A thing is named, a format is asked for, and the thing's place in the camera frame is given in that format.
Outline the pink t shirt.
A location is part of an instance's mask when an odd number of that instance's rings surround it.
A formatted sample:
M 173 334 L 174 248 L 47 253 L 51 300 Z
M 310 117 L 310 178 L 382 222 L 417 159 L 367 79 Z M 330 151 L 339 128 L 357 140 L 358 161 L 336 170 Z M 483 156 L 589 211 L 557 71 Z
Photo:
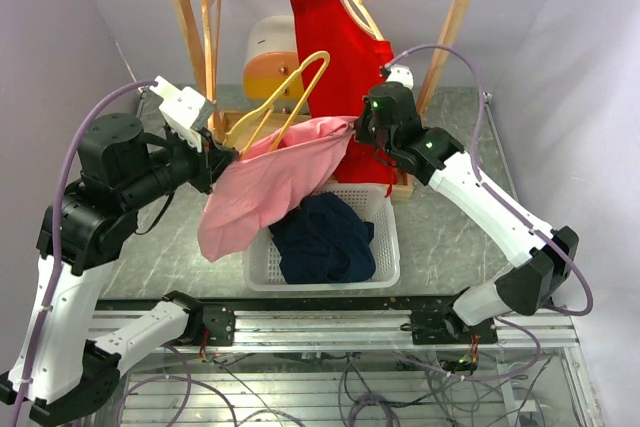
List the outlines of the pink t shirt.
M 320 117 L 255 142 L 213 185 L 197 231 L 199 249 L 214 262 L 249 247 L 322 186 L 346 154 L 353 116 Z

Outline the red t shirt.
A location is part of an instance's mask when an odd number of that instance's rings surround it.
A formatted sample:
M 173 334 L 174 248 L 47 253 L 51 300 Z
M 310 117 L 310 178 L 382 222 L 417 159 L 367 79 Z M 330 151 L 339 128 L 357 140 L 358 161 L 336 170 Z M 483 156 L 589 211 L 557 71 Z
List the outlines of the red t shirt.
M 363 97 L 382 81 L 391 44 L 357 25 L 341 0 L 290 0 L 298 58 L 326 51 L 329 64 L 308 98 L 311 116 L 358 117 Z

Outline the cream plastic hanger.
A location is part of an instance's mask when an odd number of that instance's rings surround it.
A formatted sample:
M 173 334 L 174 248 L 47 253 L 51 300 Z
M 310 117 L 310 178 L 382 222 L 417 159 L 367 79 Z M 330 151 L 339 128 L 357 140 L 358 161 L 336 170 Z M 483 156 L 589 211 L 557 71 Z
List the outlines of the cream plastic hanger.
M 367 35 L 377 41 L 383 41 L 384 35 L 367 9 L 365 3 L 372 0 L 340 0 L 342 6 L 355 24 Z

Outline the navy blue t shirt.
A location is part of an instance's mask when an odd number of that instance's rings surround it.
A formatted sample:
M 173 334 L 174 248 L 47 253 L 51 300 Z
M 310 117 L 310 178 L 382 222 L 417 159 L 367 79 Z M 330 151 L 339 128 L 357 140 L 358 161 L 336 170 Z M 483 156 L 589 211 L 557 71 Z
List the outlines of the navy blue t shirt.
M 363 282 L 376 271 L 374 224 L 332 192 L 305 197 L 269 231 L 288 284 Z

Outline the wooden hanger with metal hook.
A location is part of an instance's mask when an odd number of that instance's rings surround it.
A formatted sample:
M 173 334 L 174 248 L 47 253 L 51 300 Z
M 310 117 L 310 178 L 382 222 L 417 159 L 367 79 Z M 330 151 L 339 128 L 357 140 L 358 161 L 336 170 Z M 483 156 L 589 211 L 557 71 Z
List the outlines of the wooden hanger with metal hook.
M 222 0 L 200 0 L 204 40 L 204 79 L 208 100 L 216 103 Z

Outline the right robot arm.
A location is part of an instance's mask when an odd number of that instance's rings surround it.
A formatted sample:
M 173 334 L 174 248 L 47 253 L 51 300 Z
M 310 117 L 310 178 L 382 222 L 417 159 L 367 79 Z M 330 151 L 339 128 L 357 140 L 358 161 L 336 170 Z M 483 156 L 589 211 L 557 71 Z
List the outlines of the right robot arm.
M 579 244 L 569 226 L 537 218 L 472 163 L 463 145 L 442 128 L 427 128 L 411 90 L 397 81 L 373 86 L 356 120 L 358 142 L 382 150 L 406 173 L 446 197 L 500 248 L 509 265 L 492 279 L 464 289 L 440 320 L 442 334 L 459 343 L 476 325 L 543 308 L 570 274 Z

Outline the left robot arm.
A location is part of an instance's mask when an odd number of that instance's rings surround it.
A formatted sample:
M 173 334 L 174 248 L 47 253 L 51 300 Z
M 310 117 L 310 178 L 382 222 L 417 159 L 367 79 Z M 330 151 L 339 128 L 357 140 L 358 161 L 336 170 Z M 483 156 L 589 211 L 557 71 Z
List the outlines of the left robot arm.
M 45 212 L 37 248 L 38 288 L 27 336 L 1 377 L 1 399 L 41 426 L 60 426 L 101 409 L 120 379 L 165 344 L 192 344 L 205 330 L 204 304 L 173 291 L 141 317 L 97 339 L 89 327 L 100 292 L 125 242 L 139 232 L 139 211 L 171 201 L 182 185 L 210 193 L 236 150 L 200 129 L 193 141 L 173 127 L 145 131 L 131 114 L 86 123 L 71 156 L 81 165 Z

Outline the white orange yellow container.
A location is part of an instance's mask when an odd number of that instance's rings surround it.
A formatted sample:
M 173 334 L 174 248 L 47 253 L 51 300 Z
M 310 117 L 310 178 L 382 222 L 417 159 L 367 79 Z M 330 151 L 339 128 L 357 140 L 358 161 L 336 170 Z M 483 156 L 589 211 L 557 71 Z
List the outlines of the white orange yellow container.
M 243 71 L 244 93 L 259 107 L 299 67 L 294 18 L 263 18 L 250 30 Z

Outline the white plastic laundry basket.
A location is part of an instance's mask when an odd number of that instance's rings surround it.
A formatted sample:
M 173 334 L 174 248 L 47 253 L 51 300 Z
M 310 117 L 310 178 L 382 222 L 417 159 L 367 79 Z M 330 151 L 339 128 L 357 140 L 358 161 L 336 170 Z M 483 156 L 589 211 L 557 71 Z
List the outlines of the white plastic laundry basket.
M 262 229 L 243 253 L 254 291 L 388 288 L 400 277 L 394 210 L 376 184 L 330 184 Z

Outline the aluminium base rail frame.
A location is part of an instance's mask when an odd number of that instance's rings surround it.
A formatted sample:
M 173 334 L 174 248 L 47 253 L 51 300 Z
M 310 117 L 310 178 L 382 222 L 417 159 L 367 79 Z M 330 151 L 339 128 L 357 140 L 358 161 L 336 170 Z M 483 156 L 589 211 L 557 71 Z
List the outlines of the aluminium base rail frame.
M 572 320 L 508 314 L 475 340 L 436 297 L 240 299 L 216 339 L 159 348 L 90 426 L 601 426 Z

